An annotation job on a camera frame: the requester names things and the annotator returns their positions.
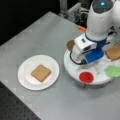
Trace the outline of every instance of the toast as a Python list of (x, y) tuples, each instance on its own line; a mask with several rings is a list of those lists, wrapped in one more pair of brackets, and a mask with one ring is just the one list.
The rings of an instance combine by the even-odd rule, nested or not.
[(43, 65), (39, 65), (31, 75), (35, 77), (38, 81), (44, 82), (45, 79), (51, 74), (51, 70)]
[(74, 45), (75, 45), (74, 40), (68, 41), (68, 42), (67, 42), (67, 49), (68, 49), (69, 51), (72, 51)]
[(112, 48), (106, 50), (105, 53), (111, 61), (120, 59), (120, 44), (114, 45)]

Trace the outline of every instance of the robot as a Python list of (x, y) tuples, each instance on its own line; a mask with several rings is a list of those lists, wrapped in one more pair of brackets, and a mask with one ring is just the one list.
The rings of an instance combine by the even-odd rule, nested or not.
[(74, 40), (72, 51), (66, 50), (64, 55), (64, 66), (77, 82), (102, 85), (113, 79), (104, 72), (113, 64), (104, 51), (119, 42), (119, 11), (119, 0), (94, 0), (91, 4), (87, 30)]

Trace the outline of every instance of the white plate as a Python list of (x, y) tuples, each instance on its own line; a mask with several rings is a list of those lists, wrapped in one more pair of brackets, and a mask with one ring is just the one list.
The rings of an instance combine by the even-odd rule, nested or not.
[[(40, 83), (31, 76), (31, 72), (40, 64), (51, 70), (51, 74), (46, 80)], [(58, 78), (59, 65), (51, 57), (46, 55), (36, 55), (25, 60), (18, 70), (18, 80), (21, 85), (30, 90), (42, 90), (51, 86)]]

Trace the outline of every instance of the tabletop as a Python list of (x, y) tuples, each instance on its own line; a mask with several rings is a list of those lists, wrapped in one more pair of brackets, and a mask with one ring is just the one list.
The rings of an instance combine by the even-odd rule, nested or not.
[[(87, 90), (78, 87), (64, 68), (66, 43), (81, 33), (74, 23), (49, 12), (0, 47), (0, 81), (42, 120), (119, 119), (119, 78), (104, 88)], [(28, 90), (18, 81), (18, 68), (41, 54), (58, 62), (60, 75), (45, 90)]]

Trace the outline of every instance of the red object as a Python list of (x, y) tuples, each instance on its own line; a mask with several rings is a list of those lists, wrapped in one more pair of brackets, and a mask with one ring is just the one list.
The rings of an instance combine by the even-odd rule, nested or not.
[(82, 81), (83, 83), (91, 83), (94, 80), (94, 76), (92, 73), (90, 72), (82, 72), (79, 75), (79, 79), (80, 81)]

